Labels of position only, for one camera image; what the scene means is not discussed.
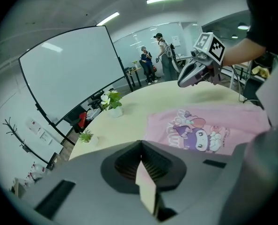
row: round ceiling light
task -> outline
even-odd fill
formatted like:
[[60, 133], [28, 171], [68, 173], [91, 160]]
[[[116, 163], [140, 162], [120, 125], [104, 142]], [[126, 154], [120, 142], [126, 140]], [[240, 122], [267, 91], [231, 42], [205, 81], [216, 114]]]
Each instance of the round ceiling light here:
[[245, 23], [241, 22], [241, 23], [239, 23], [239, 25], [238, 25], [238, 29], [241, 29], [241, 30], [248, 30], [248, 29], [249, 29], [249, 26], [247, 26]]

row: backpack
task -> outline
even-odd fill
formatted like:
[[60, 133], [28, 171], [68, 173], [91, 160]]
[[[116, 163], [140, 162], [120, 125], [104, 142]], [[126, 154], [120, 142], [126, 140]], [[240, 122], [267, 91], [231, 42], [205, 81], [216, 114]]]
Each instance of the backpack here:
[[165, 43], [165, 47], [164, 47], [165, 54], [167, 55], [168, 58], [173, 58], [171, 46], [168, 45], [165, 40], [163, 42]]

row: woman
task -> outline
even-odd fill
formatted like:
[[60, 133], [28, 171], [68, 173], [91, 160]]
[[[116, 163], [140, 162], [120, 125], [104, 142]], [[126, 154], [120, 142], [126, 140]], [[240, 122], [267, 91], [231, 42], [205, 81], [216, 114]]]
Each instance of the woman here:
[[172, 64], [172, 58], [169, 58], [166, 54], [168, 45], [167, 45], [166, 41], [163, 39], [163, 35], [161, 33], [157, 33], [154, 36], [154, 38], [157, 39], [158, 45], [160, 46], [161, 52], [160, 52], [159, 56], [157, 57], [156, 61], [158, 59], [160, 59], [162, 62], [165, 81], [177, 80], [176, 71]]
[[144, 46], [141, 47], [141, 51], [143, 53], [141, 54], [141, 60], [139, 62], [145, 71], [148, 85], [151, 85], [150, 76], [149, 76], [150, 74], [152, 75], [153, 83], [158, 82], [158, 80], [155, 79], [155, 75], [154, 75], [152, 56], [151, 56], [150, 52], [146, 51], [146, 47], [144, 47]]

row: black cap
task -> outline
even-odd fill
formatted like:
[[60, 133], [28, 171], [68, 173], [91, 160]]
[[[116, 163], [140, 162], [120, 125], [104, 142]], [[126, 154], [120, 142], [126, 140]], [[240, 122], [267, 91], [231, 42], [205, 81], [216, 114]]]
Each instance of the black cap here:
[[161, 38], [163, 35], [161, 34], [161, 33], [157, 33], [155, 36], [154, 36], [154, 38], [156, 38], [156, 37], [159, 37], [159, 38]]

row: black sleeve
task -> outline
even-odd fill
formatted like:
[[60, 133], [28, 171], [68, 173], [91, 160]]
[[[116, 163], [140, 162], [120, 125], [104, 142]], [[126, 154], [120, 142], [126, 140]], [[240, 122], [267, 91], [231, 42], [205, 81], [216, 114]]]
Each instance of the black sleeve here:
[[278, 54], [278, 35], [269, 14], [266, 14], [265, 5], [261, 0], [246, 1], [250, 10], [250, 29], [246, 38]]

